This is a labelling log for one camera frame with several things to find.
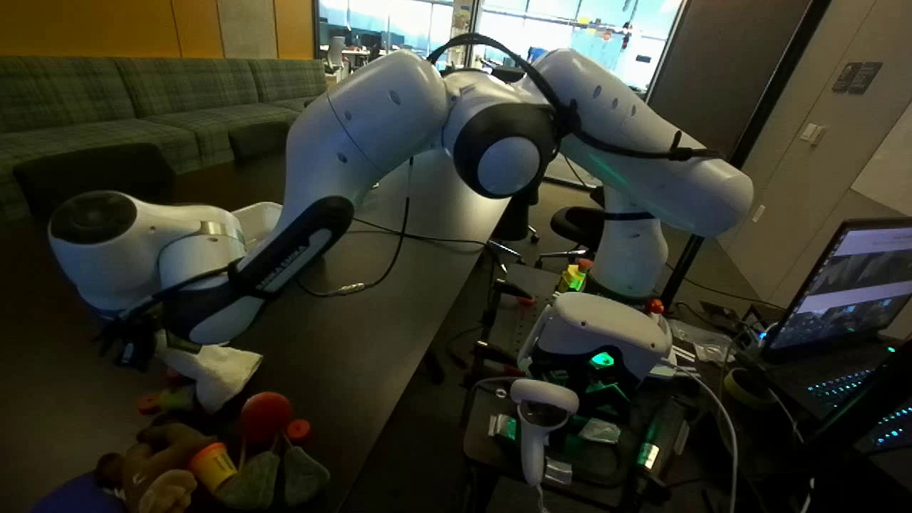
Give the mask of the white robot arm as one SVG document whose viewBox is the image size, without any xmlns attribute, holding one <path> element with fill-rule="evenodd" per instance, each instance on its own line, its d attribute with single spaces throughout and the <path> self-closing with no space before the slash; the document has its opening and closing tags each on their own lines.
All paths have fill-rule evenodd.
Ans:
<svg viewBox="0 0 912 513">
<path fill-rule="evenodd" d="M 715 236 L 755 197 L 742 167 L 574 49 L 527 62 L 515 82 L 394 50 L 293 117 L 276 202 L 229 210 L 85 190 L 52 214 L 47 236 L 133 361 L 148 357 L 138 331 L 146 310 L 159 313 L 166 333 L 219 344 L 343 240 L 371 186 L 428 147 L 491 199 L 532 186 L 560 153 L 577 160 L 608 186 L 592 278 L 627 298 L 655 290 L 668 229 Z"/>
</svg>

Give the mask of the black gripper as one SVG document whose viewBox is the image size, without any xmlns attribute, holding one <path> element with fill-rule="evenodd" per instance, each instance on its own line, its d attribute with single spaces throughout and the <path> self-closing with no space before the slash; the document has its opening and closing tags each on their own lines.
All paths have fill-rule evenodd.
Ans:
<svg viewBox="0 0 912 513">
<path fill-rule="evenodd" d="M 119 368 L 148 370 L 169 331 L 151 310 L 112 317 L 101 327 L 101 354 Z"/>
</svg>

